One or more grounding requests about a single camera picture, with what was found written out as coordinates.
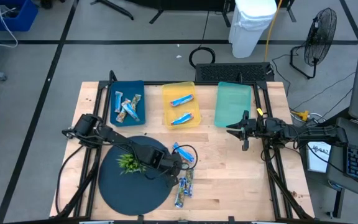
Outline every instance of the green plant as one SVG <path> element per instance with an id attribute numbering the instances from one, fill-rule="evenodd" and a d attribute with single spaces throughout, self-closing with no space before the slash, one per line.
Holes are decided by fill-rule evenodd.
<path id="1" fill-rule="evenodd" d="M 145 172 L 146 166 L 139 164 L 132 154 L 123 154 L 120 155 L 120 159 L 117 159 L 118 165 L 124 170 L 120 173 L 127 174 L 133 172 Z"/>

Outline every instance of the fan grille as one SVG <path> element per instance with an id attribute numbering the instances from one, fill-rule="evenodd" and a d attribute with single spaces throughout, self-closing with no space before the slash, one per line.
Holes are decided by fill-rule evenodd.
<path id="1" fill-rule="evenodd" d="M 336 30 L 336 13 L 330 8 L 318 12 L 305 42 L 305 62 L 314 66 L 326 57 Z"/>

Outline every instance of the round black board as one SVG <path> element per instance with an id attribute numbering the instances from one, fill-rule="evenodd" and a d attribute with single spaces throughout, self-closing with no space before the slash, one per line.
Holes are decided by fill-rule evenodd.
<path id="1" fill-rule="evenodd" d="M 129 137 L 130 140 L 141 145 L 151 145 L 159 149 L 168 150 L 159 141 L 146 136 Z M 99 170 L 99 189 L 104 201 L 116 212 L 124 215 L 143 215 L 155 210 L 161 205 L 171 192 L 165 178 L 147 179 L 144 174 L 120 174 L 122 168 L 118 166 L 119 156 L 128 152 L 113 146 L 103 159 Z M 159 171 L 147 169 L 149 177 L 159 175 Z"/>

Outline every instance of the floor fan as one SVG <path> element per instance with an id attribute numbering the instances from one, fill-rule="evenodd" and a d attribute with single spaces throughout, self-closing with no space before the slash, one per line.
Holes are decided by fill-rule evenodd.
<path id="1" fill-rule="evenodd" d="M 317 16 L 313 19 L 306 42 L 291 49 L 290 65 L 298 70 L 307 79 L 316 76 L 316 67 L 326 57 L 328 50 L 333 42 L 336 30 L 336 13 L 330 8 L 319 11 Z M 305 72 L 297 68 L 293 64 L 293 51 L 300 48 L 305 48 L 304 60 L 313 67 L 313 76 L 307 75 Z"/>

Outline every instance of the white container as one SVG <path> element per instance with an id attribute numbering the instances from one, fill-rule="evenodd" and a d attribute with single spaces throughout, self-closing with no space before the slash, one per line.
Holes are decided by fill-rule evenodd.
<path id="1" fill-rule="evenodd" d="M 251 55 L 276 10 L 275 0 L 236 0 L 229 34 L 229 42 L 236 58 Z"/>

